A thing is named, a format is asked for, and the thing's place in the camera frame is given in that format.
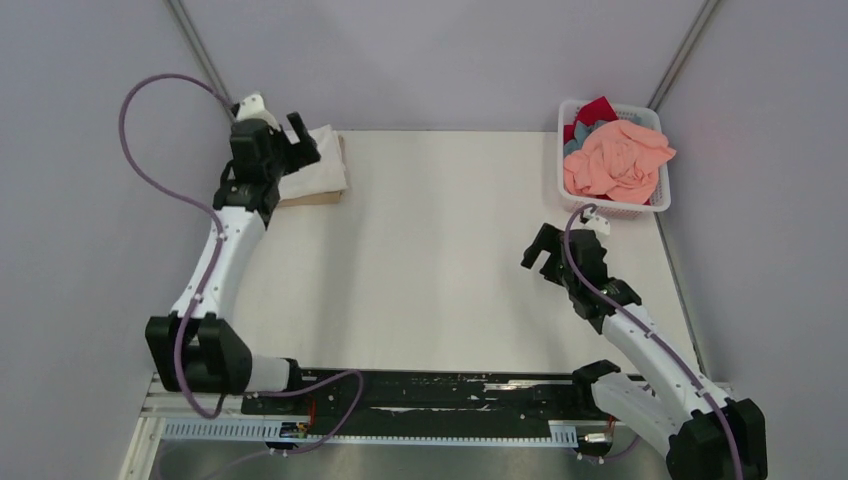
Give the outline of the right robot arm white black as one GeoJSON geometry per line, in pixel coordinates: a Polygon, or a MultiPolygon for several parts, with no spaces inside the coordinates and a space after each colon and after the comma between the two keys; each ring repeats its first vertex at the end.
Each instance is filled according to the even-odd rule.
{"type": "Polygon", "coordinates": [[[751,399],[735,400],[660,335],[641,297],[609,275],[593,230],[543,224],[524,251],[530,269],[564,287],[576,314],[613,344],[646,381],[641,387],[608,360],[575,371],[571,403],[584,417],[601,412],[628,424],[664,458],[673,479],[765,479],[766,419],[751,399]]]}

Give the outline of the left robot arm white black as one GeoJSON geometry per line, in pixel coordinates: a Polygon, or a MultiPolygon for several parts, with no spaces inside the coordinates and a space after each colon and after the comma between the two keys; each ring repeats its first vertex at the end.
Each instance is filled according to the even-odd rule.
{"type": "Polygon", "coordinates": [[[214,194],[210,233],[186,290],[166,316],[145,328],[151,356],[164,388],[239,395],[267,393],[279,412],[297,412],[306,388],[298,363],[251,351],[234,327],[234,307],[244,272],[280,202],[283,176],[316,163],[321,155],[297,112],[291,132],[266,116],[231,127],[231,160],[214,194]]]}

